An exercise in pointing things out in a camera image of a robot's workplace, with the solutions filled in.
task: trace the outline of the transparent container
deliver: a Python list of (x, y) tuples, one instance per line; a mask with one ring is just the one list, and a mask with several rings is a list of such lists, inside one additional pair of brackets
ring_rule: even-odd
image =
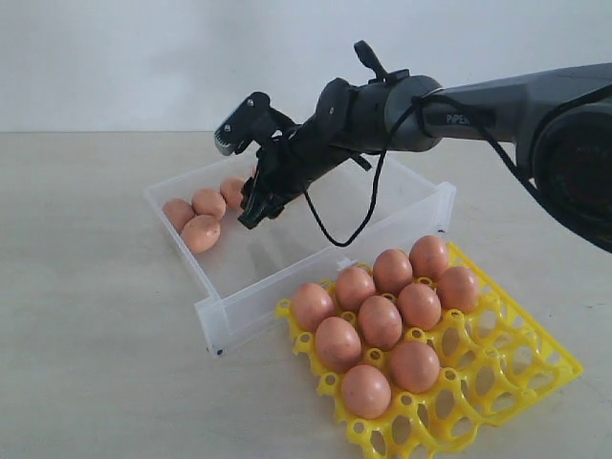
[[(347, 248), (330, 244), (304, 197), (290, 203), (275, 220), (248, 230), (228, 211), (217, 244), (200, 255), (188, 250), (162, 212), (172, 198), (190, 201), (201, 187), (218, 188), (230, 175), (249, 177), (255, 159), (243, 154), (148, 187), (144, 195), (202, 291), (195, 304), (207, 350), (220, 357), (274, 327), (279, 298), (313, 278), (335, 278), (355, 260), (373, 259), (390, 246), (405, 246), (424, 234), (447, 231), (456, 188), (435, 185), (388, 154), (382, 169), (376, 210)], [(310, 188), (330, 233), (346, 240), (362, 221), (370, 202), (374, 167), (365, 172), (346, 162)]]

